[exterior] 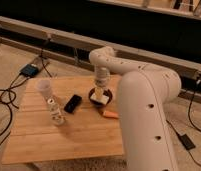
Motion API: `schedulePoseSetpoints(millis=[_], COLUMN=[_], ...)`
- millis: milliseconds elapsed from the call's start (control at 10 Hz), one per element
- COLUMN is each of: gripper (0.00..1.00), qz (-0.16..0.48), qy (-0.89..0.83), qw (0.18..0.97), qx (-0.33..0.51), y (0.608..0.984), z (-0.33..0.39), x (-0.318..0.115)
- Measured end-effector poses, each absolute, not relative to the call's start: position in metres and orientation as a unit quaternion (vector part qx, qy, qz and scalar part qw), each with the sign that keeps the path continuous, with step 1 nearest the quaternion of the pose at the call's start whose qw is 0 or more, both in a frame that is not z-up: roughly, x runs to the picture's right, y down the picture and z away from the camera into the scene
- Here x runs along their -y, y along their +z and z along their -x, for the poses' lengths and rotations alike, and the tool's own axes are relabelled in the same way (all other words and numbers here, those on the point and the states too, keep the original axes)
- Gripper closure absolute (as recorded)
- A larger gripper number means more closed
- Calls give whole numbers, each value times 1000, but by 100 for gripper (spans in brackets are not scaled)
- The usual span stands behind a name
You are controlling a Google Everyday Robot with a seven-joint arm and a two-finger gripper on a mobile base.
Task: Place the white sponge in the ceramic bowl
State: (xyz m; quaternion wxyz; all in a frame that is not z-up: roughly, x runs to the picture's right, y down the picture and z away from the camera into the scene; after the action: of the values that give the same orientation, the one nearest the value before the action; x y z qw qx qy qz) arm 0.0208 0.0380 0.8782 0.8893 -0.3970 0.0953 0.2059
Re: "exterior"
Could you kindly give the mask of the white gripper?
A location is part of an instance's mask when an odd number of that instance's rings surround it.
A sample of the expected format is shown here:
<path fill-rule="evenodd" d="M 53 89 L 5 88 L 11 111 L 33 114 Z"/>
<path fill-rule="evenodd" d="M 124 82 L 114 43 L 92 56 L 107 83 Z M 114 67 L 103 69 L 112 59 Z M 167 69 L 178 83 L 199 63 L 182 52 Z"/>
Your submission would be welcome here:
<path fill-rule="evenodd" d="M 110 71 L 104 67 L 95 68 L 95 93 L 102 94 L 110 80 Z"/>

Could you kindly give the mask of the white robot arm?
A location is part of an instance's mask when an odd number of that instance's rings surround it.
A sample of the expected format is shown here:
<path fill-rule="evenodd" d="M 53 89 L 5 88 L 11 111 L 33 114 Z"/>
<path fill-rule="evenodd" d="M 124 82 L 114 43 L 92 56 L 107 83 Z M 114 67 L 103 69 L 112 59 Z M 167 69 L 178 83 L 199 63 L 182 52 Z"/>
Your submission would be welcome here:
<path fill-rule="evenodd" d="M 179 171 L 163 104 L 178 96 L 181 79 L 170 68 L 118 58 L 106 46 L 89 53 L 95 84 L 107 85 L 104 70 L 119 74 L 117 110 L 129 171 Z"/>

